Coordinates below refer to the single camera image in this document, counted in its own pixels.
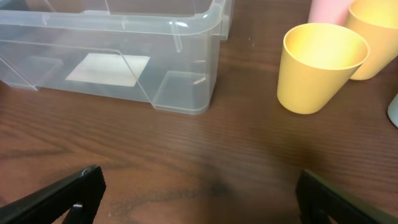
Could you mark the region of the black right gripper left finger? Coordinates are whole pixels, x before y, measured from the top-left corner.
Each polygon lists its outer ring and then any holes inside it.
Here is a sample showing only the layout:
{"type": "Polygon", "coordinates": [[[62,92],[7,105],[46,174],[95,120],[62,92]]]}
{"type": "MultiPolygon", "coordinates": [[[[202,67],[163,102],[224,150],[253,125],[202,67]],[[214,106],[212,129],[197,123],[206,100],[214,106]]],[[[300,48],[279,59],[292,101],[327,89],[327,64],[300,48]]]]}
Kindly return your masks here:
{"type": "Polygon", "coordinates": [[[1,223],[93,223],[105,190],[101,167],[89,166],[1,207],[1,223]]]}

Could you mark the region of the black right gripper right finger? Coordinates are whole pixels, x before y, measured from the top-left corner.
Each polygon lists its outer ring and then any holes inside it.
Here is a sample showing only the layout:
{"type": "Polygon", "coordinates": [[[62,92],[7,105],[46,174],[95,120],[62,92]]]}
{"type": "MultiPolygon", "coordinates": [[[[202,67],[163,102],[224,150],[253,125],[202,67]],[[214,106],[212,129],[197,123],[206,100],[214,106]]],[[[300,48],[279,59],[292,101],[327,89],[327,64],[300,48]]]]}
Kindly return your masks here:
{"type": "Polygon", "coordinates": [[[303,170],[295,194],[303,224],[397,224],[397,218],[360,200],[309,170],[303,170]]]}

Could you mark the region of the pale grey-blue small bowl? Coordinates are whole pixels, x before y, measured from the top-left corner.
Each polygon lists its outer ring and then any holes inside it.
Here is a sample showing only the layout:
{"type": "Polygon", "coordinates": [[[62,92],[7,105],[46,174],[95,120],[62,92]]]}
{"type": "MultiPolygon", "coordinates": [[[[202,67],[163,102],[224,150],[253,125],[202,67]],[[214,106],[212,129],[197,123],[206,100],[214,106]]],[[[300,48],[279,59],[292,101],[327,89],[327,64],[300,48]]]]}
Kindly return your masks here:
{"type": "Polygon", "coordinates": [[[387,109],[390,122],[398,128],[398,94],[394,97],[387,109]]]}

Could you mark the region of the orange-yellow plastic cup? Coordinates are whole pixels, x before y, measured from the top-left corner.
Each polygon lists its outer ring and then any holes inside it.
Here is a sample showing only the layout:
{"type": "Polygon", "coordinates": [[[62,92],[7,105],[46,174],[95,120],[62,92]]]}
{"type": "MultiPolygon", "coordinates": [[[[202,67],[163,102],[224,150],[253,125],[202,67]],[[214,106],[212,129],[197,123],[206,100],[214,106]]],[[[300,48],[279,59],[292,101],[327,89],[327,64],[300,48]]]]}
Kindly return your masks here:
{"type": "Polygon", "coordinates": [[[349,6],[345,27],[370,47],[368,59],[351,76],[368,80],[397,57],[397,0],[356,0],[349,6]]]}

